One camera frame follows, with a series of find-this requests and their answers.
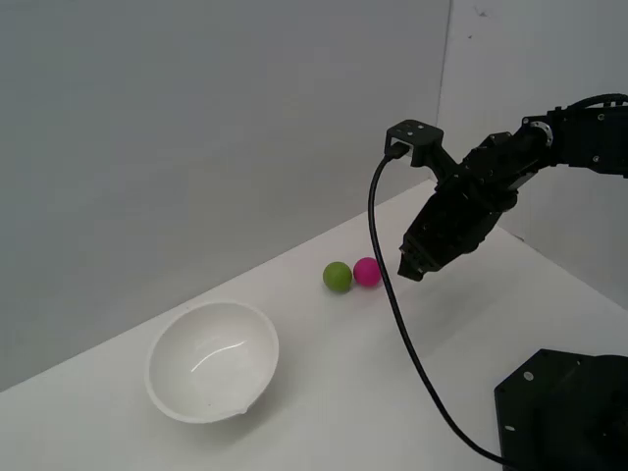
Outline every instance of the table surface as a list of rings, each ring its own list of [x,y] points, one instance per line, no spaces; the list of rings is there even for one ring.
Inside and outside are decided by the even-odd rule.
[[[378,207],[391,272],[403,232],[432,191],[421,183]],[[0,393],[3,469],[499,469],[443,422],[384,289],[335,295],[323,287],[327,263],[352,265],[371,253],[363,214]],[[539,348],[628,355],[628,312],[502,230],[420,284],[392,281],[450,413],[493,451],[493,389]],[[268,314],[281,344],[277,373],[247,414],[178,423],[148,399],[146,352],[169,320],[215,298]]]

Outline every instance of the white wall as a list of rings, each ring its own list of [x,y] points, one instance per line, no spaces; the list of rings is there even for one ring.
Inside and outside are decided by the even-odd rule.
[[[458,158],[523,116],[628,93],[628,2],[454,0],[439,126]],[[628,182],[546,169],[500,224],[628,307]]]
[[[0,0],[0,390],[363,211],[386,128],[436,120],[447,15]]]

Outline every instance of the black robotic arm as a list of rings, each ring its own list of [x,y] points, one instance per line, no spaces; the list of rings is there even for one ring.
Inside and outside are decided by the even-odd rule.
[[[399,274],[421,281],[475,250],[514,207],[519,186],[545,167],[565,164],[628,177],[626,104],[628,95],[599,95],[524,118],[515,134],[491,134],[459,164],[443,149],[440,129],[413,120],[390,128],[385,153],[392,154],[397,142],[406,144],[412,167],[429,167],[438,180],[403,236]]]

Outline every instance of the pink ball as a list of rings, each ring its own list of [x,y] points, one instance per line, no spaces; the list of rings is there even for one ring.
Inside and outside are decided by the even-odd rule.
[[[353,278],[364,287],[374,287],[382,279],[377,261],[371,257],[364,257],[353,267]]]

